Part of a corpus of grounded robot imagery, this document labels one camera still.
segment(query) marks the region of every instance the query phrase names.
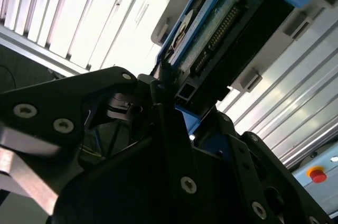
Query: black mechanical arm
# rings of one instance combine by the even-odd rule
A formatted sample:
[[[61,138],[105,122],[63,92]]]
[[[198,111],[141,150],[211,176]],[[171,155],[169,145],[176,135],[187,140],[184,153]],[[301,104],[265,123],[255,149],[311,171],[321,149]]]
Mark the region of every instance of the black mechanical arm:
[[[83,170],[85,132],[116,119],[131,123],[129,146]],[[195,134],[191,143],[170,88],[119,67],[0,94],[1,178],[53,224],[331,223],[264,142],[215,107]]]

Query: silver screw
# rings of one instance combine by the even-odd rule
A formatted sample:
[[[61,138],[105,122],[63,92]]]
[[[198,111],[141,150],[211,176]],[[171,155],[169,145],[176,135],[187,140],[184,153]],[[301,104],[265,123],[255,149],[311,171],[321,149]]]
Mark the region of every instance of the silver screw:
[[[256,142],[258,142],[258,138],[257,138],[257,136],[256,136],[256,135],[252,134],[252,135],[251,135],[251,138],[253,139],[253,141],[256,141]]]
[[[74,130],[74,124],[66,118],[59,118],[53,123],[55,131],[59,133],[70,133]]]
[[[251,207],[252,207],[253,211],[255,212],[255,214],[257,214],[258,217],[260,217],[262,220],[266,219],[266,217],[267,217],[266,211],[260,203],[255,201],[251,204]]]
[[[13,113],[21,118],[31,118],[37,114],[37,109],[30,104],[18,104],[14,107]]]
[[[312,216],[309,217],[309,220],[311,224],[319,224],[319,222]]]
[[[126,73],[122,73],[122,76],[123,76],[123,78],[125,78],[126,80],[131,80],[131,79],[132,79],[132,77],[131,77],[130,75],[126,74]]]
[[[197,191],[196,183],[188,176],[181,178],[181,187],[186,193],[189,194],[195,194]]]
[[[228,116],[227,116],[227,115],[225,115],[225,114],[223,114],[223,118],[224,118],[224,120],[225,120],[225,121],[227,121],[227,122],[229,122],[229,121],[230,121],[230,119],[228,118]]]

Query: aluminum profile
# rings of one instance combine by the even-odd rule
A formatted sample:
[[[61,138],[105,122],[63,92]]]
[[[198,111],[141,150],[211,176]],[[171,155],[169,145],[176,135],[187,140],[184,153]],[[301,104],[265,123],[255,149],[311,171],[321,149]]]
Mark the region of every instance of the aluminum profile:
[[[259,135],[282,162],[338,132],[338,8],[325,9],[262,75],[252,92],[231,89],[218,103],[238,133]]]
[[[114,64],[134,74],[149,73],[159,51],[150,32],[168,2],[0,0],[4,27],[0,28],[0,44],[67,76]],[[7,38],[7,29],[16,34]],[[133,59],[138,67],[130,62]]]

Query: cable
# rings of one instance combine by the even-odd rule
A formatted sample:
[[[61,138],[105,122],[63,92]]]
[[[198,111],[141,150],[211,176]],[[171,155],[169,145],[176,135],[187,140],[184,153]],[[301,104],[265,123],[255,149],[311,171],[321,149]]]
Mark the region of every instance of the cable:
[[[102,156],[105,155],[104,154],[104,148],[102,146],[101,136],[100,136],[99,130],[97,130],[97,129],[95,130],[95,139],[96,139],[96,144],[97,144],[97,146],[100,150],[101,155]]]
[[[13,86],[14,86],[14,89],[16,89],[16,82],[15,82],[15,78],[14,78],[14,75],[12,74],[12,72],[10,71],[10,69],[6,66],[3,66],[0,64],[0,68],[3,68],[5,69],[12,77],[12,80],[13,80]]]
[[[106,153],[106,157],[111,156],[112,150],[113,150],[114,145],[116,143],[116,140],[117,140],[117,137],[119,135],[120,129],[121,129],[121,121],[118,121],[117,125],[116,125],[116,128],[115,128],[115,131],[114,131],[114,134],[113,134],[112,139],[110,141],[110,144],[109,144],[109,147],[108,147],[108,151]]]

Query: red button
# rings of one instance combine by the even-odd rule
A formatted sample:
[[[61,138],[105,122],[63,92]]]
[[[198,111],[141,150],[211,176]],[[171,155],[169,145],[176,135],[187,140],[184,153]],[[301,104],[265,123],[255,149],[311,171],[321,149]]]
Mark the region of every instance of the red button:
[[[322,170],[313,170],[310,173],[310,178],[314,183],[322,183],[326,180],[327,176]]]

